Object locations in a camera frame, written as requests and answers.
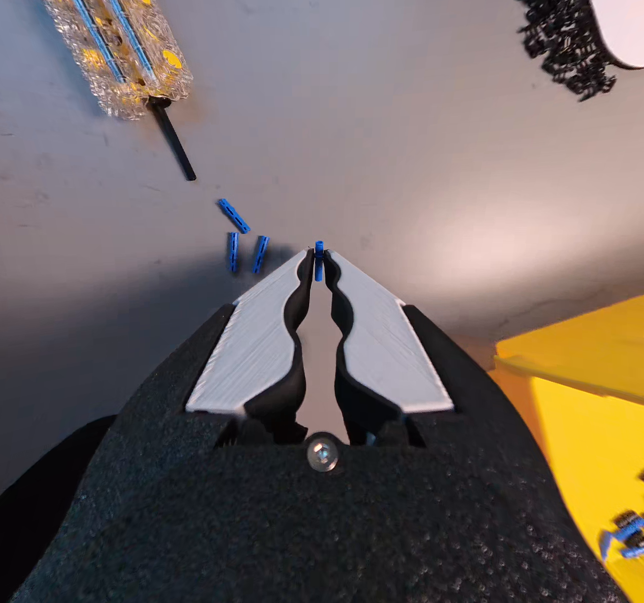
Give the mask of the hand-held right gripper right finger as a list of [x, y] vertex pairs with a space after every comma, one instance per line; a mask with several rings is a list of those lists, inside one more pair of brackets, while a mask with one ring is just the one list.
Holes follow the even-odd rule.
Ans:
[[336, 251], [325, 251], [324, 265], [331, 316], [341, 332], [335, 398], [342, 414], [453, 411], [405, 302]]

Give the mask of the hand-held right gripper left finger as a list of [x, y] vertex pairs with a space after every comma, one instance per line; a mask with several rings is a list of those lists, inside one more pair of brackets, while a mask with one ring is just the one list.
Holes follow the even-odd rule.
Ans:
[[198, 377], [188, 413], [247, 414], [246, 404], [283, 380], [294, 364], [296, 343], [286, 325], [286, 304], [305, 279], [304, 249], [233, 302], [232, 314]]

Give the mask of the yellow corrugated box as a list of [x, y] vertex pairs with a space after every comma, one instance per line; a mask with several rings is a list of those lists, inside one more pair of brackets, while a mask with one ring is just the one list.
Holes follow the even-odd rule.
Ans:
[[600, 558], [617, 517], [643, 515], [643, 296], [500, 341], [489, 374]]

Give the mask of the clear toy brick engine model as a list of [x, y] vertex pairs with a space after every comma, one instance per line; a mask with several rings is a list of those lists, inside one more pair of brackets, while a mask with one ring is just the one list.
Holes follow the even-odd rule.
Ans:
[[157, 0], [42, 0], [101, 109], [121, 120], [150, 113], [185, 179], [197, 175], [168, 116], [193, 76]]

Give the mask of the grey desk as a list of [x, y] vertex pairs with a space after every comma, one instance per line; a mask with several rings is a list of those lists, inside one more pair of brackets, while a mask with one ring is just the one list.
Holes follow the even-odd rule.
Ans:
[[255, 283], [258, 235], [266, 272], [324, 240], [472, 351], [643, 293], [642, 72], [578, 102], [514, 0], [158, 2], [192, 183], [1, 0], [2, 490]]

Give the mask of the pile of small black pins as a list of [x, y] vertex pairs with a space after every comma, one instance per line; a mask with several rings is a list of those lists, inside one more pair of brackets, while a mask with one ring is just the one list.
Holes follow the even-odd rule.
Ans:
[[519, 28], [522, 44], [555, 84], [564, 86], [579, 102], [607, 94], [616, 84], [608, 73], [616, 66], [600, 34], [590, 0], [516, 0], [525, 6]]

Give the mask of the white tray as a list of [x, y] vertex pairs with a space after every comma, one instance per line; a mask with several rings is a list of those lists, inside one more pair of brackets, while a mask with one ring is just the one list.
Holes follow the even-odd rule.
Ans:
[[643, 68], [643, 0], [590, 0], [603, 45], [617, 64]]

